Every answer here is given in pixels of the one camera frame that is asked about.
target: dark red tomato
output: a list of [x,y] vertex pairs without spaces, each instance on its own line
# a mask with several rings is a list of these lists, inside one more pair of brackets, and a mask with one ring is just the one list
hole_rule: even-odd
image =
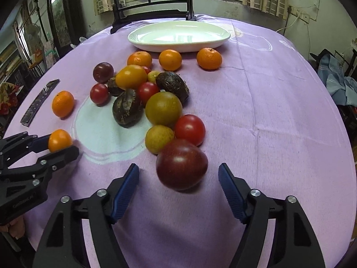
[[114,76],[113,66],[108,62],[101,62],[93,70],[93,77],[96,82],[103,84]]
[[198,146],[202,144],[205,138],[206,128],[199,117],[184,115],[176,122],[174,132],[177,139],[186,139],[188,142]]
[[90,90],[90,99],[94,104],[101,105],[108,99],[109,91],[106,85],[96,84]]
[[145,69],[146,74],[148,74],[151,70],[147,66],[142,66],[143,69]]
[[160,92],[160,89],[158,88],[157,85],[153,84],[152,82],[144,82],[137,89],[139,98],[141,99],[141,101],[144,105],[151,98],[151,96],[153,96],[154,94],[156,94],[158,92]]

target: orange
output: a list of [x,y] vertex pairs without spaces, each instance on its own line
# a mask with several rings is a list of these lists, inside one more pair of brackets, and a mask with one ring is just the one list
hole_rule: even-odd
[[59,92],[52,101],[52,111],[60,118],[67,117],[74,108],[74,97],[70,92]]
[[146,82],[147,75],[145,69],[139,65],[128,65],[119,71],[115,76],[115,83],[122,90],[132,88],[136,90],[139,85]]
[[212,48],[203,48],[197,53],[197,63],[207,70],[217,69],[222,64],[221,54]]
[[54,131],[48,139],[48,149],[50,152],[56,152],[67,148],[73,144],[71,136],[62,129]]
[[129,56],[126,64],[127,65],[135,64],[140,66],[151,67],[152,57],[146,51],[137,51]]
[[167,49],[160,53],[158,62],[164,70],[175,71],[182,64],[182,56],[176,50]]

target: table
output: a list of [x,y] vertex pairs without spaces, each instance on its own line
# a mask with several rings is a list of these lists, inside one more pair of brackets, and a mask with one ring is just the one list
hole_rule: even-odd
[[[231,32],[218,51],[218,71],[207,72],[195,53],[183,54],[177,71],[190,88],[184,113],[198,115],[207,135],[201,146],[208,171],[195,193],[164,187],[155,172],[156,157],[144,145],[150,128],[145,116],[125,129],[112,117],[111,106],[96,107],[89,99],[92,71],[107,61],[119,71],[136,51],[128,34],[153,23],[141,21],[113,35],[94,35],[56,63],[35,85],[15,114],[7,136],[29,131],[39,136],[65,129],[80,148],[72,166],[54,173],[48,200],[26,214],[27,233],[37,247],[47,220],[61,196],[88,197],[122,176],[130,163],[141,169],[140,183],[114,230],[130,267],[228,267],[244,226],[236,220],[218,182],[218,166],[226,162],[235,176],[246,179],[269,197],[297,196],[321,245],[327,268],[348,248],[356,215],[356,172],[349,139],[337,107],[317,74],[291,42],[269,29],[240,21],[198,15]],[[153,69],[160,69],[153,53]],[[50,80],[60,84],[45,101],[30,128],[20,119]],[[57,92],[70,91],[74,113],[60,120],[51,111]],[[17,164],[33,164],[34,154]],[[92,268],[98,268],[89,224],[83,226]],[[270,221],[259,267],[266,267],[274,223]]]

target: red tomato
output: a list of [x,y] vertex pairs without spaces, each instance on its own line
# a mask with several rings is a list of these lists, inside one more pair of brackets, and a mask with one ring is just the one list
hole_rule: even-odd
[[177,139],[186,139],[188,142],[198,146],[205,138],[206,128],[199,117],[184,115],[176,122],[174,132]]
[[139,86],[137,92],[142,103],[145,105],[152,95],[160,92],[160,89],[152,82],[144,82]]
[[146,74],[148,74],[151,71],[150,68],[146,66],[142,66],[142,68],[145,69]]
[[94,104],[103,104],[109,96],[109,91],[106,85],[96,84],[90,90],[90,99]]

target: white plate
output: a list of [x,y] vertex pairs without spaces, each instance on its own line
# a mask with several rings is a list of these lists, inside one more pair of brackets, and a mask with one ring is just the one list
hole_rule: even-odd
[[161,52],[173,49],[178,52],[199,51],[204,47],[221,46],[231,34],[216,25],[199,21],[166,21],[140,27],[128,35],[137,48]]

